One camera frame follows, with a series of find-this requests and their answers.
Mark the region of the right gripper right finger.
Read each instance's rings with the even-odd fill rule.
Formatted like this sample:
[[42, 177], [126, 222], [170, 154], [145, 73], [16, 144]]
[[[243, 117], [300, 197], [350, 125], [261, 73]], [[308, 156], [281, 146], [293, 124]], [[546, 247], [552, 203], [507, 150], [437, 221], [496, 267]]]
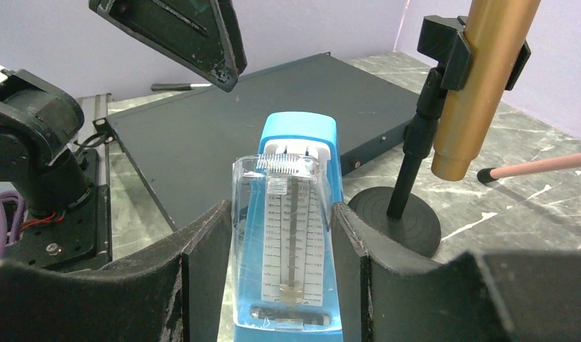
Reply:
[[581, 341], [581, 251], [465, 252], [440, 264], [332, 208], [345, 341]]

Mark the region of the blue metronome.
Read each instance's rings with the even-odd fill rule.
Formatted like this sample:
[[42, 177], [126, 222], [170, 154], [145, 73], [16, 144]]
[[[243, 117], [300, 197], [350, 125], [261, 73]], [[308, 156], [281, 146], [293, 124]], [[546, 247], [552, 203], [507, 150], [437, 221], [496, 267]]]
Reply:
[[337, 124], [280, 112], [232, 167], [235, 341], [341, 341], [331, 242], [343, 199]]

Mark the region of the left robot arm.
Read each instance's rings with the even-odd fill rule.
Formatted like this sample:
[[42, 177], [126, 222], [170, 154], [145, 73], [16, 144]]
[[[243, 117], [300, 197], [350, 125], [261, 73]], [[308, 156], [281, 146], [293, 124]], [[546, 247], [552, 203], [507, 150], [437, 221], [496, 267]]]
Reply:
[[[129, 36], [226, 92], [247, 61], [230, 1], [90, 1]], [[110, 191], [83, 109], [64, 90], [0, 65], [0, 259], [51, 271], [112, 261]]]

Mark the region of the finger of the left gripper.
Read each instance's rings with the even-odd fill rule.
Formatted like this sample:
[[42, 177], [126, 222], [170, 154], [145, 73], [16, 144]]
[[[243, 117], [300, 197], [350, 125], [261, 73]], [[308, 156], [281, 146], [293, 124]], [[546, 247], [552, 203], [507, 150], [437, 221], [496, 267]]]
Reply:
[[247, 67], [232, 1], [94, 0], [88, 7], [227, 93]]

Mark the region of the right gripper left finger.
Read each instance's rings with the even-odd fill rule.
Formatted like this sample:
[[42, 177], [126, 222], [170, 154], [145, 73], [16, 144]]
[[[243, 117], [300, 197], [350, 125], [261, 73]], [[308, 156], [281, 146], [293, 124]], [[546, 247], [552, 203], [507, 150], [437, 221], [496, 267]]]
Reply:
[[0, 341], [215, 341], [231, 202], [98, 270], [0, 260]]

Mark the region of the pink tripod music stand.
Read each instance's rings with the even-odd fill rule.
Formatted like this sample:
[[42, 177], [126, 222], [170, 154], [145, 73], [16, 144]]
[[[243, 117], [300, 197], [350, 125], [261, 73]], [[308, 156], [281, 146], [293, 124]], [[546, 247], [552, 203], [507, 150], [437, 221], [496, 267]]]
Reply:
[[577, 167], [581, 167], [581, 152], [543, 160], [524, 162], [517, 165], [484, 168], [477, 172], [476, 178], [480, 183], [488, 184], [507, 177], [568, 170]]

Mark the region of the gold microphone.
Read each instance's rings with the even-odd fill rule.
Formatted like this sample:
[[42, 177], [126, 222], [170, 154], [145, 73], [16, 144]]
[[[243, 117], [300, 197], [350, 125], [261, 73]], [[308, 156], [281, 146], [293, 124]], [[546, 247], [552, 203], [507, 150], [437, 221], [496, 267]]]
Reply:
[[531, 49], [526, 36], [540, 0], [472, 1], [464, 36], [472, 51], [461, 90], [446, 96], [434, 141], [432, 173], [462, 180], [480, 153], [503, 93], [514, 88]]

